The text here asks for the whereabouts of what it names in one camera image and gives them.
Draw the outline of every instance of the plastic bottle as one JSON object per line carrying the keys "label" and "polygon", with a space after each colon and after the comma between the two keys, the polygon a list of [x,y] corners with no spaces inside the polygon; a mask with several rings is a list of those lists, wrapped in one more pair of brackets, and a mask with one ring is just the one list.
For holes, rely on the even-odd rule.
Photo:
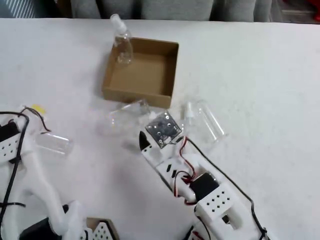
{"label": "plastic bottle", "polygon": [[133,48],[130,42],[132,35],[118,14],[113,14],[110,19],[115,32],[114,46],[119,52],[117,61],[121,64],[130,64],[134,56]]}

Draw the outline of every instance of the metal plate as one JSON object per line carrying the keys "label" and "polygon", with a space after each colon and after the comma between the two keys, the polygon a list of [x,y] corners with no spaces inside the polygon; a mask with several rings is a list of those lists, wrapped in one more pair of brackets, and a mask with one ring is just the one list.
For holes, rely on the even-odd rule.
{"label": "metal plate", "polygon": [[168,111],[157,116],[145,129],[161,149],[182,132]]}

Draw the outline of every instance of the gray chair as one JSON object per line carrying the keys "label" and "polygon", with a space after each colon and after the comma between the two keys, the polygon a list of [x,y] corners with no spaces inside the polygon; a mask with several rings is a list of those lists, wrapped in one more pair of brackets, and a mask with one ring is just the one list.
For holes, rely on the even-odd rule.
{"label": "gray chair", "polygon": [[272,0],[71,0],[74,18],[269,22]]}

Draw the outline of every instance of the brown cardboard tray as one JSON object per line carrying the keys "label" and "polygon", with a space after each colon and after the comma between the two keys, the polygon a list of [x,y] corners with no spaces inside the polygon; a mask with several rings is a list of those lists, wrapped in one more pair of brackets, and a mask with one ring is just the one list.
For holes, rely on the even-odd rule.
{"label": "brown cardboard tray", "polygon": [[118,63],[118,50],[112,48],[102,85],[104,98],[124,103],[146,99],[151,106],[169,108],[179,44],[135,37],[131,44],[129,65]]}

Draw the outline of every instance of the open cardboard box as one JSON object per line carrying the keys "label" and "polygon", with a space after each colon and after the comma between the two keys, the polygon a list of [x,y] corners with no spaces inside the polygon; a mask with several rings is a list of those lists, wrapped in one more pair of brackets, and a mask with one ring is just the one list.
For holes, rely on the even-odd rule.
{"label": "open cardboard box", "polygon": [[107,100],[131,103],[146,99],[150,106],[169,108],[175,83],[179,44],[132,38],[133,61],[117,62],[112,47],[102,85]]}

